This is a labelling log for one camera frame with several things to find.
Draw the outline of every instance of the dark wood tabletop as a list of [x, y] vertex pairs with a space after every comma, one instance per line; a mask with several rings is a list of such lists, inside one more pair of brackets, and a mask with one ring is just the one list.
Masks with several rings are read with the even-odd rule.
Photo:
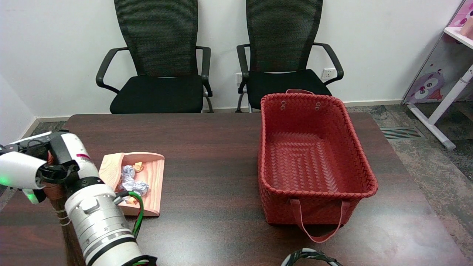
[[[100, 167], [106, 154], [148, 151], [166, 158], [161, 216], [138, 237], [160, 266], [279, 266], [313, 248], [344, 266], [464, 266], [467, 261], [370, 115], [350, 115], [379, 182], [324, 244], [297, 226], [265, 222], [257, 185], [259, 114], [75, 115], [77, 134]], [[0, 265], [65, 265], [48, 202], [16, 193], [0, 213]], [[326, 265], [304, 260], [298, 265]]]

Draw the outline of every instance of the white wall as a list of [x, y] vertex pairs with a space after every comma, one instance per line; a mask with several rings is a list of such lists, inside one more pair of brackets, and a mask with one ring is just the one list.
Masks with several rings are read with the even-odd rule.
[[23, 137], [35, 117], [0, 75], [0, 144]]
[[[344, 101], [401, 99], [461, 0], [326, 0], [316, 41], [344, 69], [329, 86]], [[110, 48], [125, 46], [112, 0], [1, 0], [0, 72], [42, 116], [107, 113], [114, 93], [95, 85]], [[248, 42], [244, 0], [199, 0], [198, 45], [212, 48], [215, 108], [235, 107], [236, 46]], [[331, 67], [313, 48], [309, 67]], [[121, 88], [136, 72], [121, 52], [106, 83]]]

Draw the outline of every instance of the office chair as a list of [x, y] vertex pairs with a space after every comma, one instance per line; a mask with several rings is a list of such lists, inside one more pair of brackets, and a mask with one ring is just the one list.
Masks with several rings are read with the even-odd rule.
[[[250, 44], [236, 47], [243, 81], [236, 112], [248, 94], [250, 112], [261, 109], [267, 94], [288, 89], [304, 89], [315, 94], [331, 95], [327, 85], [343, 78], [343, 68], [330, 45], [314, 43], [322, 14], [323, 0], [246, 0], [246, 21]], [[311, 47], [323, 47], [332, 60], [337, 77], [322, 82], [306, 69]], [[251, 49], [250, 70], [245, 47]]]
[[[113, 114], [200, 113], [209, 103], [210, 48], [196, 46], [197, 0], [114, 0], [118, 24], [127, 47], [111, 49], [100, 66], [96, 83], [117, 95]], [[201, 76], [196, 49], [202, 50]], [[118, 51], [129, 50], [137, 76], [121, 90], [104, 84]]]

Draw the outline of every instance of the pink wooden tray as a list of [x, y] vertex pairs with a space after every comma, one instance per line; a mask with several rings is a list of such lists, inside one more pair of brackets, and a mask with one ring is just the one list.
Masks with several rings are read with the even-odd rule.
[[[143, 196], [145, 216], [159, 216], [161, 189], [163, 187], [164, 156], [150, 152], [115, 153], [104, 156], [99, 176], [105, 184], [120, 191], [122, 166], [143, 162], [143, 170], [135, 174], [135, 180], [149, 184], [149, 190]], [[125, 215], [138, 215], [139, 204], [119, 204]]]

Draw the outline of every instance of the green led light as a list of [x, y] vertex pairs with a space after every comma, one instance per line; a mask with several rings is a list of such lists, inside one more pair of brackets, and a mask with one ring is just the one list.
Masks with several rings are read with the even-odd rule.
[[10, 186], [11, 185], [10, 178], [6, 176], [0, 176], [0, 185]]
[[36, 196], [34, 194], [28, 194], [27, 197], [30, 201], [36, 200]]
[[33, 204], [38, 204], [38, 198], [36, 198], [35, 192], [32, 189], [23, 189], [23, 193]]

